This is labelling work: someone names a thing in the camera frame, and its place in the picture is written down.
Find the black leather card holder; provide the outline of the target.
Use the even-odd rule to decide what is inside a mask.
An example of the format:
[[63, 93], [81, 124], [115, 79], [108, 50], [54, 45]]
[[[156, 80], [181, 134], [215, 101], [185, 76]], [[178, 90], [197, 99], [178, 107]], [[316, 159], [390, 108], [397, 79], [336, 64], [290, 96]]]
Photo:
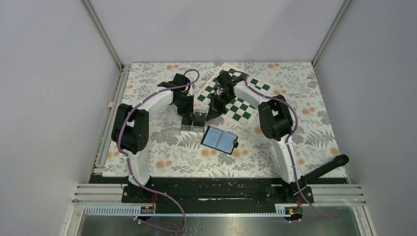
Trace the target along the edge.
[[238, 147], [238, 136], [218, 128], [208, 126], [201, 144], [214, 150], [231, 155]]

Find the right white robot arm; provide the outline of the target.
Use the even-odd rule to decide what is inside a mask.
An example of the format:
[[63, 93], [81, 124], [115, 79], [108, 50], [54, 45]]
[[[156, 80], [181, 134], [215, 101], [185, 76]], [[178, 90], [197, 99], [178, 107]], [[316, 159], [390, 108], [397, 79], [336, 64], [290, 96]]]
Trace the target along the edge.
[[297, 177], [298, 167], [292, 154], [294, 123], [291, 108], [282, 95], [264, 95], [249, 85], [247, 74], [241, 73], [233, 77], [233, 73], [235, 71], [221, 71], [216, 77], [222, 92], [211, 96], [206, 121], [226, 114], [226, 105], [235, 98], [240, 98], [256, 108], [262, 134], [271, 140], [278, 157], [279, 173], [285, 182], [282, 196], [284, 200], [293, 203], [301, 197], [302, 192]]

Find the clear acrylic card stand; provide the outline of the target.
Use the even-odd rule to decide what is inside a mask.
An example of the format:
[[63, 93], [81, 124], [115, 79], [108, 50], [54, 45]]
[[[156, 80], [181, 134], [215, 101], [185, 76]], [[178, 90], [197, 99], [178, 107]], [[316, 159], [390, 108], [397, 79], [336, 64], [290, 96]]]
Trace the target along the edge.
[[179, 132], [204, 133], [206, 130], [207, 110], [197, 109], [194, 111], [193, 120], [177, 115], [176, 110], [171, 110], [166, 115], [164, 123], [168, 129]]

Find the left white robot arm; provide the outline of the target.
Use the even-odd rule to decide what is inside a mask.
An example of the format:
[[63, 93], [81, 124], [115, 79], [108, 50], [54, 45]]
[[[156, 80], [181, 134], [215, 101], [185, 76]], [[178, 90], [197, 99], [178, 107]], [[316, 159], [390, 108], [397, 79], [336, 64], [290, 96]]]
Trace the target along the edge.
[[147, 144], [150, 138], [150, 118], [169, 105], [177, 108], [177, 115], [191, 125], [194, 120], [193, 81], [185, 74], [175, 74], [168, 82], [161, 82], [157, 91], [136, 106], [121, 103], [117, 107], [111, 134], [119, 153], [126, 156], [129, 182], [136, 185], [134, 196], [140, 202], [152, 197], [152, 188], [147, 185], [151, 175], [146, 165]]

